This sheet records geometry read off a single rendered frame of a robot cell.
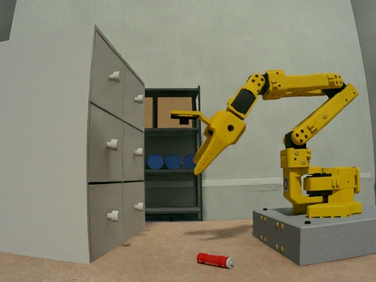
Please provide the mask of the grey chest of drawers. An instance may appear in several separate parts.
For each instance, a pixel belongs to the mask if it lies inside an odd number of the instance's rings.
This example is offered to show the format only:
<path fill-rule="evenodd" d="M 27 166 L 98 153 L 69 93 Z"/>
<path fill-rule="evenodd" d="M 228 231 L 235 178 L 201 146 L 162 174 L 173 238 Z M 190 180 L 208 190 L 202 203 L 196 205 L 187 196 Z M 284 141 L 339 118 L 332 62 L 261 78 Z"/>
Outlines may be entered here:
<path fill-rule="evenodd" d="M 96 32 L 125 64 L 123 116 L 90 96 Z M 0 251 L 90 264 L 125 238 L 123 177 L 126 66 L 95 25 L 0 42 Z M 88 178 L 90 103 L 122 121 L 122 177 Z M 137 181 L 134 181 L 137 180 Z M 88 183 L 122 185 L 123 240 L 91 258 Z"/>

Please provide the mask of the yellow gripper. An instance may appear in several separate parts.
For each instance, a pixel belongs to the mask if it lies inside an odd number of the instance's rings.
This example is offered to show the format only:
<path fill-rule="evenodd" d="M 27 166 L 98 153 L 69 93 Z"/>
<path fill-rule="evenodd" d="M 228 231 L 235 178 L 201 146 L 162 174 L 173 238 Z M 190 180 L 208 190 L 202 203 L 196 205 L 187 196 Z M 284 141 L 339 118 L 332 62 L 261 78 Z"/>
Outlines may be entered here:
<path fill-rule="evenodd" d="M 218 111 L 210 120 L 202 112 L 179 111 L 171 112 L 171 119 L 180 119 L 180 125 L 189 125 L 190 120 L 200 119 L 207 124 L 204 145 L 196 155 L 194 162 L 198 164 L 195 175 L 203 173 L 215 158 L 230 145 L 235 145 L 246 131 L 246 123 L 231 112 Z"/>

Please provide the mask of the red aa battery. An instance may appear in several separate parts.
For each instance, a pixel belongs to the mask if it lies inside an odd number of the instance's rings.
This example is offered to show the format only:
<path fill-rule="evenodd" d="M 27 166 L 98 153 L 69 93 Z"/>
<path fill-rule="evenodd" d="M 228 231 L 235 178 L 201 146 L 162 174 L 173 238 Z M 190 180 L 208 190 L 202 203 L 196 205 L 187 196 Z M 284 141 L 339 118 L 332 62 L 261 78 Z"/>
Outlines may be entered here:
<path fill-rule="evenodd" d="M 214 254 L 199 253 L 197 255 L 197 262 L 211 266 L 232 268 L 234 265 L 234 258 L 218 256 Z"/>

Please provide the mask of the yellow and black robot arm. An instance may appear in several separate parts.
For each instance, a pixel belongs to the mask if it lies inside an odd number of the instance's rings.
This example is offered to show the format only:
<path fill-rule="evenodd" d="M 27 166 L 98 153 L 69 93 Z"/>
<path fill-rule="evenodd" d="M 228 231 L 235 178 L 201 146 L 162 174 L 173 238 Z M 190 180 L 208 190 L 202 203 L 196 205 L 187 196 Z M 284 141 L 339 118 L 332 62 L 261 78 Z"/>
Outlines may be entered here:
<path fill-rule="evenodd" d="M 311 150 L 306 148 L 306 142 L 359 95 L 352 83 L 346 85 L 336 73 L 286 76 L 283 70 L 266 70 L 264 75 L 250 75 L 246 84 L 227 102 L 225 111 L 244 120 L 257 102 L 258 95 L 262 95 L 263 100 L 329 97 L 283 138 L 286 147 L 280 151 L 283 196 L 293 204 L 294 214 L 304 213 L 309 218 L 361 214 L 362 203 L 354 201 L 356 168 L 310 167 Z M 303 189 L 308 196 L 301 194 L 301 177 L 304 174 L 311 175 L 303 178 Z"/>

